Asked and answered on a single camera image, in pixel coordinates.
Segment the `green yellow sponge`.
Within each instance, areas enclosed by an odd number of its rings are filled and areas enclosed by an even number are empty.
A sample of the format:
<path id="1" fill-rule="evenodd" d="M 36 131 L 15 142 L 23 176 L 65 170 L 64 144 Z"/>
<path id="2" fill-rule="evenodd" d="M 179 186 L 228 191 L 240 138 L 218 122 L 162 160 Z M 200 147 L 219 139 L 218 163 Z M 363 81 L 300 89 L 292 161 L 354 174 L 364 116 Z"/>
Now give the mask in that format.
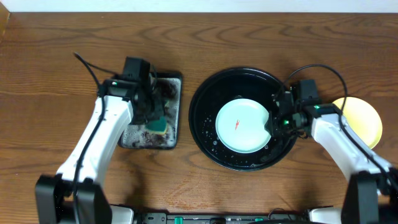
<path id="1" fill-rule="evenodd" d="M 154 134 L 165 134 L 167 132 L 168 124 L 164 116 L 161 116 L 157 120 L 149 121 L 145 125 L 146 130 Z"/>

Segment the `light blue plate top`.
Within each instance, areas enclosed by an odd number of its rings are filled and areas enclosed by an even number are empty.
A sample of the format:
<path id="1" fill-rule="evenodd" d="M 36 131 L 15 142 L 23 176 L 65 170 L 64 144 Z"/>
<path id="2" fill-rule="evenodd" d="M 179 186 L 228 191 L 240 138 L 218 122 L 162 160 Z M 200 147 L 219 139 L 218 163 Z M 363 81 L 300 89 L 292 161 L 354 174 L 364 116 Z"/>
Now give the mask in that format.
<path id="1" fill-rule="evenodd" d="M 271 139 L 266 128 L 269 112 L 260 103 L 240 98 L 225 104 L 218 112 L 215 129 L 230 150 L 249 154 L 262 149 Z"/>

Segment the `yellow plate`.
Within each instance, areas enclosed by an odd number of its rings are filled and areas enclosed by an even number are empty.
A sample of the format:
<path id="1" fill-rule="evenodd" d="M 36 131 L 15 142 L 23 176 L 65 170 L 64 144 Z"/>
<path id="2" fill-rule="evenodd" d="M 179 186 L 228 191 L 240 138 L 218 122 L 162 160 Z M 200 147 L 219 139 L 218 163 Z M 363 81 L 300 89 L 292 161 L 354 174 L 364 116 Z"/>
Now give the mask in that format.
<path id="1" fill-rule="evenodd" d="M 373 149 L 381 140 L 382 121 L 378 112 L 368 102 L 347 97 L 343 115 L 351 129 Z"/>

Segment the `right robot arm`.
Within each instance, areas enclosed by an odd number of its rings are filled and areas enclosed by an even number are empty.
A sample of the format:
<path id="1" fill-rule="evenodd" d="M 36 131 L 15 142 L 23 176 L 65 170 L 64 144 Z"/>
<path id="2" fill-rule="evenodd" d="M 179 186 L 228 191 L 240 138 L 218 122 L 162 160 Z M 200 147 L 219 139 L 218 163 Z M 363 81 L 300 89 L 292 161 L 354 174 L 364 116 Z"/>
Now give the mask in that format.
<path id="1" fill-rule="evenodd" d="M 343 207 L 308 211 L 307 223 L 397 223 L 397 168 L 373 152 L 352 130 L 342 111 L 316 93 L 274 93 L 276 113 L 267 129 L 275 137 L 311 137 L 348 179 Z"/>

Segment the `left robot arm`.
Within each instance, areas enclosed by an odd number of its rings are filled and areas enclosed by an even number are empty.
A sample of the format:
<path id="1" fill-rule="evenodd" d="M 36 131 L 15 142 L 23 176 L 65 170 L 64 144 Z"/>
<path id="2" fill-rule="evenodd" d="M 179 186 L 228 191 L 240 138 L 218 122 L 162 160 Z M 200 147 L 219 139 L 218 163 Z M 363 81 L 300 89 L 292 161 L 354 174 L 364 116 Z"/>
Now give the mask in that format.
<path id="1" fill-rule="evenodd" d="M 163 102 L 155 81 L 108 79 L 80 140 L 54 176 L 41 175 L 35 185 L 40 223 L 133 223 L 134 211 L 110 205 L 103 192 L 116 145 L 131 123 L 160 117 Z"/>

